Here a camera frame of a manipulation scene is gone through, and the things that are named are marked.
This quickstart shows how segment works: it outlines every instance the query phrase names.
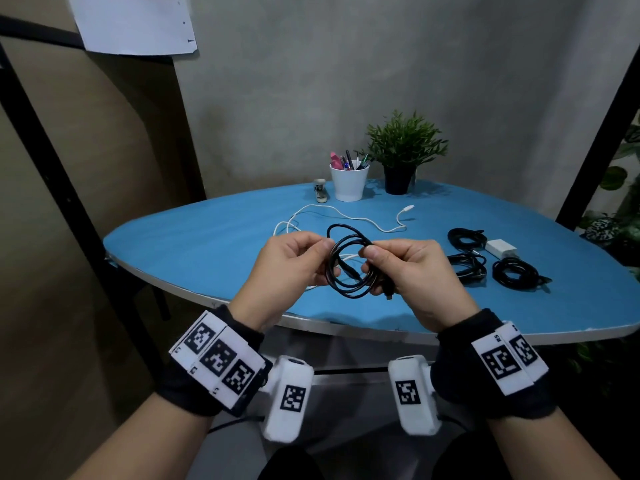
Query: pen holder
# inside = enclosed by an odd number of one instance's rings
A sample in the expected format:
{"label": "pen holder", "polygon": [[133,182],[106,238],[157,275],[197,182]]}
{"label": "pen holder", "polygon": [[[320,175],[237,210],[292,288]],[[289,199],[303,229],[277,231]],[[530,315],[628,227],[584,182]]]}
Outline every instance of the pen holder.
{"label": "pen holder", "polygon": [[329,166],[336,199],[355,202],[362,198],[364,184],[367,183],[369,167],[362,170],[338,170]]}

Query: black cable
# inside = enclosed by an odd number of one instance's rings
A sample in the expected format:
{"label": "black cable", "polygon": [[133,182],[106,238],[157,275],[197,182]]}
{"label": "black cable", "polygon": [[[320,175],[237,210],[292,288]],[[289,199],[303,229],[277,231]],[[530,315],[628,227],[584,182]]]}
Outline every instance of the black cable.
{"label": "black cable", "polygon": [[474,249],[484,249],[487,238],[483,232],[484,230],[469,230],[463,227],[456,227],[447,233],[447,238],[455,249],[468,253]]}
{"label": "black cable", "polygon": [[[507,273],[517,274],[518,277],[512,278]],[[532,290],[552,281],[551,278],[540,276],[536,268],[518,258],[503,258],[493,263],[493,279],[513,290]]]}
{"label": "black cable", "polygon": [[483,280],[486,276],[486,258],[480,254],[460,253],[447,256],[451,265],[465,266],[464,269],[457,271],[458,279],[462,283],[471,283]]}
{"label": "black cable", "polygon": [[469,433],[469,432],[471,431],[471,430],[470,430],[469,428],[467,428],[464,424],[462,424],[462,421],[459,421],[459,420],[457,420],[457,419],[455,419],[455,418],[452,418],[451,416],[446,416],[446,415],[444,415],[444,414],[439,414],[439,415],[437,416],[437,418],[438,418],[440,421],[445,421],[445,422],[450,422],[450,423],[453,423],[453,424],[457,424],[460,428],[464,429],[467,433]]}
{"label": "black cable", "polygon": [[[331,254],[329,254],[329,259],[324,269],[324,277],[326,278],[329,286],[334,290],[338,291],[342,296],[346,298],[362,298],[364,295],[369,293],[376,282],[382,282],[382,291],[386,295],[387,299],[391,299],[395,284],[391,281],[386,274],[380,272],[380,270],[372,265],[369,265],[369,272],[361,277],[359,272],[357,272],[354,268],[349,266],[345,261],[340,258],[340,253],[350,246],[370,246],[371,241],[368,240],[363,233],[359,230],[348,226],[347,224],[332,224],[326,230],[326,236],[331,237],[331,229],[335,227],[344,227],[345,229],[349,229],[353,232],[353,234],[349,234],[343,237],[340,241],[336,242],[331,250]],[[341,270],[352,280],[356,281],[355,283],[345,283],[340,279],[336,278],[333,275],[333,268],[340,267]],[[362,293],[358,294],[358,291],[365,289]]]}
{"label": "black cable", "polygon": [[244,422],[247,422],[247,421],[262,422],[262,421],[264,421],[264,416],[245,416],[244,418],[234,419],[233,421],[229,421],[228,423],[224,423],[224,424],[221,424],[220,426],[216,426],[215,428],[211,428],[207,432],[207,434],[210,435],[210,434],[216,432],[219,429],[226,428],[228,426],[233,426],[233,425],[238,424],[238,423],[244,423]]}

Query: blue table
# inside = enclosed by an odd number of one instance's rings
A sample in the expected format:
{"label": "blue table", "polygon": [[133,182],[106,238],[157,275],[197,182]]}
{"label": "blue table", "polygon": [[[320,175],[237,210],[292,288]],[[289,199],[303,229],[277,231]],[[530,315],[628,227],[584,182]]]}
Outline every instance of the blue table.
{"label": "blue table", "polygon": [[[331,196],[331,183],[327,189]],[[310,184],[219,197],[128,222],[110,233],[104,245],[118,265],[144,281],[212,306],[236,294],[277,222],[315,202]],[[622,337],[640,326],[640,284],[628,270],[577,234],[519,205],[427,181],[418,181],[411,194],[393,196],[377,180],[367,183],[361,201],[330,197],[327,202],[384,229],[395,227],[396,214],[409,204],[415,208],[401,217],[407,229],[392,234],[370,223],[347,221],[332,209],[307,209],[296,222],[301,229],[323,235],[330,224],[348,222],[372,241],[435,239],[448,254],[456,252],[447,241],[453,227],[484,229],[489,239],[508,241],[553,282],[546,290],[516,291],[487,277],[484,284],[468,290],[480,306],[517,323],[533,344]],[[490,269],[495,258],[485,256]],[[280,325],[364,339],[437,343],[402,298],[353,300],[329,287],[304,293]]]}

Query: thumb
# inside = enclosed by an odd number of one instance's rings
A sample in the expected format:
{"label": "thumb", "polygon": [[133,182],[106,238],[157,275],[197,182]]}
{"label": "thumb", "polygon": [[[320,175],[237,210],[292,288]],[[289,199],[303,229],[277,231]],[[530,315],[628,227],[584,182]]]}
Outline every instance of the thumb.
{"label": "thumb", "polygon": [[402,272],[404,261],[388,250],[370,244],[362,250],[362,256],[377,267],[380,271],[388,275],[392,280]]}
{"label": "thumb", "polygon": [[329,258],[329,253],[334,244],[332,239],[318,241],[306,250],[304,254],[300,255],[298,259],[306,269],[315,271]]}

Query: potted plant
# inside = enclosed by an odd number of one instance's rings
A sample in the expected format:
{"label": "potted plant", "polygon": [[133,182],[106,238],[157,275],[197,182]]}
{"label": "potted plant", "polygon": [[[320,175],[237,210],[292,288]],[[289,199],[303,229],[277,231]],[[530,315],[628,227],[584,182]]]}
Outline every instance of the potted plant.
{"label": "potted plant", "polygon": [[371,138],[368,153],[385,168],[387,193],[405,194],[419,165],[447,154],[449,142],[436,138],[439,133],[433,123],[415,111],[405,119],[395,110],[383,127],[367,126],[367,135]]}

